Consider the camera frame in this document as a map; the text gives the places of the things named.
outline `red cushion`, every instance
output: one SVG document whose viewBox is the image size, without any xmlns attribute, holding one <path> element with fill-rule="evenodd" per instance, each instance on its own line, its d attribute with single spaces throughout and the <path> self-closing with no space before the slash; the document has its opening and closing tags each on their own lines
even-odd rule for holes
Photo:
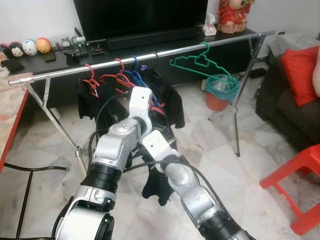
<svg viewBox="0 0 320 240">
<path fill-rule="evenodd" d="M 318 51 L 319 46 L 298 51 L 288 49 L 281 58 L 295 102 L 299 107 L 318 98 L 312 83 Z"/>
</svg>

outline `trash bin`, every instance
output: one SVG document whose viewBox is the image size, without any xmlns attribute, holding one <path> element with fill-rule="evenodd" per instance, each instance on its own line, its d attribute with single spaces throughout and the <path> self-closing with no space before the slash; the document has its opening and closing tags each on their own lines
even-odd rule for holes
<svg viewBox="0 0 320 240">
<path fill-rule="evenodd" d="M 238 80 L 226 74 L 217 74 L 206 80 L 206 105 L 214 111 L 222 111 L 236 97 L 239 89 Z"/>
</svg>

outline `red figurine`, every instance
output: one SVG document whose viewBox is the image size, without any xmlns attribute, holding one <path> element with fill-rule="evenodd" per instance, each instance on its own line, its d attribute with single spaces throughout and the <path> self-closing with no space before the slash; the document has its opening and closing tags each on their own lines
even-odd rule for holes
<svg viewBox="0 0 320 240">
<path fill-rule="evenodd" d="M 220 0 L 218 30 L 226 34 L 243 32 L 246 29 L 246 14 L 256 0 Z"/>
</svg>

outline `green hanger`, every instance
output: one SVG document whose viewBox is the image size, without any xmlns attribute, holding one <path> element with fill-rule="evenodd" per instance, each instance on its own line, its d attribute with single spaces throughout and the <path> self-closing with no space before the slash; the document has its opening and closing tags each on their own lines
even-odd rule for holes
<svg viewBox="0 0 320 240">
<path fill-rule="evenodd" d="M 187 67 L 184 67 L 184 66 L 180 66 L 180 65 L 178 65 L 178 63 L 177 63 L 177 61 L 178 61 L 178 60 L 181 60 L 181 59 L 183 59 L 183 60 L 193 59 L 193 60 L 194 60 L 193 63 L 194 63 L 195 65 L 198 65 L 198 66 L 201 66 L 201 67 L 204 67 L 204 68 L 209 68 L 210 64 L 213 64 L 217 69 L 224 71 L 225 74 L 227 74 L 227 75 L 230 76 L 231 74 L 230 74 L 227 70 L 225 70 L 222 66 L 219 66 L 216 62 L 214 62 L 214 61 L 212 61 L 212 60 L 210 60 L 210 59 L 207 58 L 207 55 L 206 55 L 206 54 L 207 54 L 207 53 L 209 52 L 209 50 L 210 50 L 210 45 L 209 45 L 207 42 L 205 42 L 205 41 L 201 42 L 201 44 L 206 45 L 206 46 L 207 46 L 207 49 L 206 49 L 205 51 L 203 51 L 202 53 L 200 53 L 198 56 L 189 55 L 189 56 L 179 56 L 179 57 L 176 57 L 176 58 L 171 59 L 171 60 L 169 61 L 170 66 L 173 66 L 173 67 L 176 67 L 176 68 L 179 68 L 179 69 L 183 69 L 183 70 L 187 70 L 187 71 L 189 71 L 189 72 L 193 72 L 193 73 L 196 73 L 196 74 L 200 74 L 200 75 L 206 76 L 206 77 L 208 77 L 208 78 L 215 78 L 215 79 L 217 79 L 217 80 L 222 80 L 222 79 L 220 79 L 220 78 L 218 78 L 218 77 L 215 77 L 215 76 L 206 74 L 206 73 L 204 73 L 204 72 L 197 71 L 197 70 L 194 70 L 194 69 L 191 69 L 191 68 L 187 68 Z M 203 64 L 203 63 L 200 63 L 200 62 L 199 62 L 199 60 L 200 60 L 201 58 L 205 60 L 206 64 Z"/>
</svg>

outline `sofa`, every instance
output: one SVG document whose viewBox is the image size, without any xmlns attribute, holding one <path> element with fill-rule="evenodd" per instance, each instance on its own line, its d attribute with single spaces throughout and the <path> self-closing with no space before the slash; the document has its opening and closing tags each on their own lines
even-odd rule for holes
<svg viewBox="0 0 320 240">
<path fill-rule="evenodd" d="M 265 75 L 255 112 L 278 126 L 297 150 L 320 143 L 320 98 L 297 106 L 281 57 L 275 59 Z"/>
</svg>

